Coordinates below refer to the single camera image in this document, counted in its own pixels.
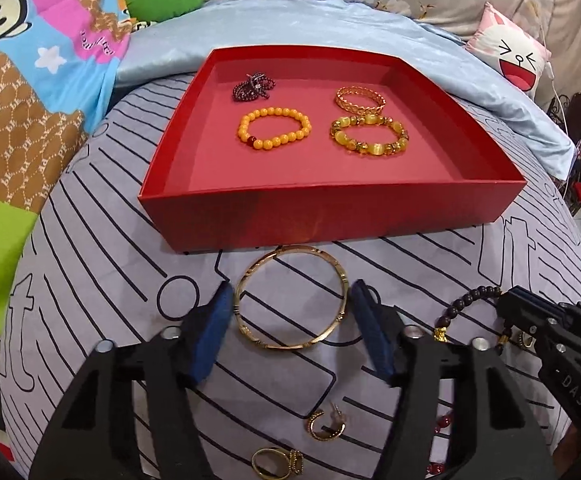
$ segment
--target pink pillow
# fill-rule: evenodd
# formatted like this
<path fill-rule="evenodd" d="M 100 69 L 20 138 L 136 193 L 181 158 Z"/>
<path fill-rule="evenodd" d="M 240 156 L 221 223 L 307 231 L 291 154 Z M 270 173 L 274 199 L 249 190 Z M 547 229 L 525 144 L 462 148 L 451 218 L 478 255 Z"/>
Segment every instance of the pink pillow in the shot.
<path fill-rule="evenodd" d="M 483 18 L 465 49 L 495 69 L 530 98 L 550 51 L 486 3 Z"/>

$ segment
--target gold earring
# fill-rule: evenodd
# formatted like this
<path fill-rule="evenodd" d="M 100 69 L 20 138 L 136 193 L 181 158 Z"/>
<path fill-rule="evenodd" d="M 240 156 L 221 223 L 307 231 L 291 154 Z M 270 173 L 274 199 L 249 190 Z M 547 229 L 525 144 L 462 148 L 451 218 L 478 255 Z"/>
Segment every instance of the gold earring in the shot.
<path fill-rule="evenodd" d="M 532 346 L 534 338 L 530 334 L 526 334 L 524 332 L 519 332 L 519 344 L 525 346 L 526 348 L 530 348 Z"/>
<path fill-rule="evenodd" d="M 335 438 L 342 436 L 343 431 L 346 429 L 346 415 L 344 415 L 336 404 L 333 404 L 333 422 L 339 425 L 339 429 L 334 431 L 324 431 L 321 433 L 317 433 L 315 431 L 315 420 L 317 420 L 320 416 L 323 415 L 323 410 L 317 410 L 311 416 L 308 417 L 307 420 L 307 430 L 310 433 L 310 436 L 313 437 L 315 440 L 320 440 L 321 442 L 328 442 L 329 440 L 334 440 Z"/>

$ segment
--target wooden bead bracelet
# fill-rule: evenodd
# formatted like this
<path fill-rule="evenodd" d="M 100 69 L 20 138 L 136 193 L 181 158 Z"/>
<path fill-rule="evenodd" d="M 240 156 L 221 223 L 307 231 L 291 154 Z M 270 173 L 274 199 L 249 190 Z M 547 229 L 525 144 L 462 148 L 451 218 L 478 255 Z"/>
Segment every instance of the wooden bead bracelet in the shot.
<path fill-rule="evenodd" d="M 272 139 L 258 139 L 257 137 L 251 136 L 248 133 L 248 125 L 251 121 L 256 120 L 259 117 L 266 117 L 266 116 L 284 116 L 284 117 L 292 117 L 301 123 L 301 129 L 297 130 L 296 132 L 290 132 L 288 134 L 283 134 L 280 136 L 272 137 Z M 242 120 L 239 124 L 239 128 L 237 130 L 237 136 L 241 140 L 241 142 L 245 142 L 248 146 L 253 147 L 255 150 L 272 150 L 277 146 L 282 144 L 287 144 L 288 142 L 295 142 L 296 140 L 301 140 L 304 137 L 309 136 L 312 126 L 310 124 L 310 120 L 308 116 L 305 116 L 303 113 L 298 112 L 294 108 L 291 110 L 290 108 L 262 108 L 261 110 L 255 110 L 254 112 L 250 112 L 248 115 L 244 115 Z"/>
<path fill-rule="evenodd" d="M 450 323 L 455 319 L 465 307 L 470 306 L 477 300 L 497 300 L 502 295 L 501 287 L 499 286 L 478 286 L 477 288 L 472 288 L 467 293 L 465 293 L 461 298 L 453 301 L 453 303 L 446 309 L 446 313 L 441 316 L 435 323 L 435 330 L 433 330 L 432 336 L 436 341 L 442 343 L 448 342 L 446 338 L 446 331 L 450 327 Z M 495 346 L 495 351 L 497 354 L 501 355 L 503 352 L 503 346 L 510 341 L 512 337 L 512 326 L 504 322 L 503 331 L 497 339 L 497 344 Z"/>
<path fill-rule="evenodd" d="M 343 128 L 359 124 L 384 124 L 395 133 L 397 141 L 385 144 L 379 142 L 369 144 L 349 137 L 344 133 Z M 408 133 L 399 121 L 375 114 L 367 114 L 363 117 L 340 117 L 331 124 L 331 137 L 333 137 L 335 142 L 346 147 L 351 152 L 367 153 L 368 155 L 393 155 L 403 152 L 408 146 Z"/>

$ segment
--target yellow beaded bracelet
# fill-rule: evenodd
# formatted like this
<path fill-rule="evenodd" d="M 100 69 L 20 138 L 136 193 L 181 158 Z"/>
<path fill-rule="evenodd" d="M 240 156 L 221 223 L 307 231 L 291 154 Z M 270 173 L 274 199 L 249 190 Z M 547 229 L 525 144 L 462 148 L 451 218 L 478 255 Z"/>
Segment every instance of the yellow beaded bracelet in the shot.
<path fill-rule="evenodd" d="M 387 142 L 380 144 L 378 142 L 369 144 L 360 142 L 353 137 L 349 137 L 342 130 L 348 126 L 359 124 L 385 124 L 397 136 L 397 142 Z M 338 144 L 346 147 L 351 152 L 368 153 L 368 155 L 393 155 L 403 152 L 408 146 L 408 133 L 399 121 L 394 121 L 390 117 L 378 116 L 375 114 L 366 114 L 363 117 L 340 117 L 331 124 L 331 137 Z"/>
<path fill-rule="evenodd" d="M 251 134 L 248 133 L 248 124 L 250 124 L 251 121 L 254 121 L 258 117 L 266 117 L 268 115 L 292 117 L 293 119 L 298 120 L 302 127 L 296 132 L 290 132 L 288 134 L 272 137 L 272 139 L 262 140 L 251 136 Z M 262 108 L 261 110 L 255 110 L 254 112 L 250 112 L 248 115 L 244 115 L 239 124 L 237 136 L 241 142 L 245 142 L 248 144 L 248 146 L 252 146 L 255 150 L 260 150 L 262 148 L 264 150 L 272 150 L 273 148 L 276 148 L 282 144 L 295 142 L 296 140 L 301 140 L 304 137 L 309 136 L 310 130 L 312 130 L 312 125 L 310 124 L 308 116 L 305 116 L 294 108 L 291 110 L 290 108 L 275 108 L 271 106 L 270 108 Z"/>

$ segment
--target red tray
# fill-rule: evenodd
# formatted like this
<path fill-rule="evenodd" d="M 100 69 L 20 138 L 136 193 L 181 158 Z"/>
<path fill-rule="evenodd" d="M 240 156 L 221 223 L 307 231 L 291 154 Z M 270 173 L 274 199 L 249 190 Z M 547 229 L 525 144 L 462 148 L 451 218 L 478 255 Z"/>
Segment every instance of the red tray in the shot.
<path fill-rule="evenodd" d="M 234 86 L 254 72 L 275 79 L 270 99 L 235 103 Z M 335 92 L 353 85 L 385 97 L 384 115 L 408 129 L 405 152 L 360 155 L 331 139 L 331 122 L 349 115 L 334 103 Z M 270 106 L 307 115 L 310 136 L 268 152 L 241 142 L 240 118 Z M 294 129 L 287 117 L 250 125 L 264 139 Z M 366 142 L 395 140 L 383 126 L 350 132 Z M 243 46 L 208 56 L 157 146 L 139 201 L 174 250 L 212 250 L 491 222 L 525 184 L 481 126 L 401 59 L 318 46 Z"/>

